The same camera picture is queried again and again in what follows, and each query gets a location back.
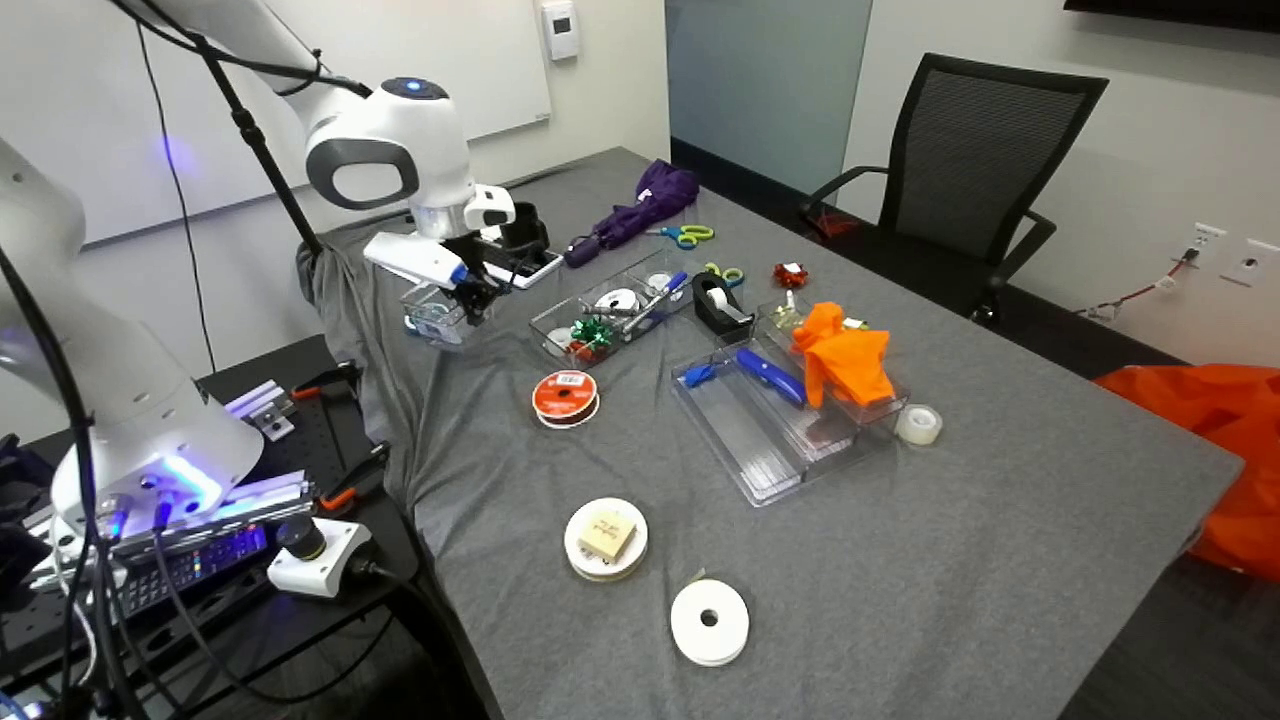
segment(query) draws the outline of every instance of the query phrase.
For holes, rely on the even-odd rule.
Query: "black office chair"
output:
[[[889,170],[878,222],[858,222],[847,259],[978,323],[998,323],[998,288],[1057,230],[1031,198],[1068,154],[1108,80],[924,57],[890,132],[889,166],[847,166],[801,220],[830,242],[825,198]]]

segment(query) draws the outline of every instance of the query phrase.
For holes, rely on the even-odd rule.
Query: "orange cloth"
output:
[[[1100,382],[1242,461],[1234,483],[1206,511],[1190,555],[1280,580],[1280,370],[1118,366]]]
[[[889,331],[884,326],[845,326],[838,303],[811,303],[792,336],[805,354],[805,400],[825,408],[827,386],[872,408],[890,400],[890,378],[884,370]]]

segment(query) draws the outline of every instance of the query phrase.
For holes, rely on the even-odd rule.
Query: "whiteboard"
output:
[[[471,139],[551,111],[531,0],[265,0],[336,74],[429,74],[446,89]],[[149,37],[174,166],[192,212],[268,195],[207,66]],[[231,80],[290,182],[303,132],[253,72]],[[106,0],[3,0],[0,136],[84,198],[86,238],[181,215],[140,38]]]

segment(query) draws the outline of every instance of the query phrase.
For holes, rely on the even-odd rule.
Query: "gray table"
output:
[[[564,242],[638,166],[608,153],[516,195]],[[373,228],[327,236],[327,343],[367,366],[373,433],[394,443],[387,492],[436,550],[505,717],[1057,717],[1234,461],[710,190],[686,220],[721,230],[691,263],[746,266],[746,303],[769,301],[776,259],[805,259],[825,296],[890,326],[889,366],[945,413],[945,438],[869,438],[746,507],[670,391],[714,349],[691,313],[595,366],[586,429],[529,413],[560,366],[529,316],[659,238],[549,274],[501,303],[488,343],[438,354],[401,331],[404,282],[364,266]],[[629,585],[586,589],[564,563],[564,518],[591,497],[647,511],[653,550]],[[751,642],[723,670],[683,665],[667,636],[697,573],[751,608]]]

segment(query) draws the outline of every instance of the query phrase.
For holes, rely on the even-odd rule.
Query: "white robot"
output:
[[[453,99],[429,80],[385,80],[373,94],[303,80],[315,57],[256,0],[110,0],[174,42],[217,42],[253,60],[309,127],[309,179],[341,209],[401,209],[411,236],[374,236],[364,254],[411,282],[455,288],[469,266],[438,238],[511,220],[511,195],[471,182],[469,139]],[[173,354],[93,303],[74,281],[78,203],[0,139],[0,248],[61,336],[93,413],[98,518],[217,507],[259,461],[259,433],[201,397]],[[7,291],[0,291],[0,366],[56,386]],[[84,524],[74,451],[53,481],[53,507]]]

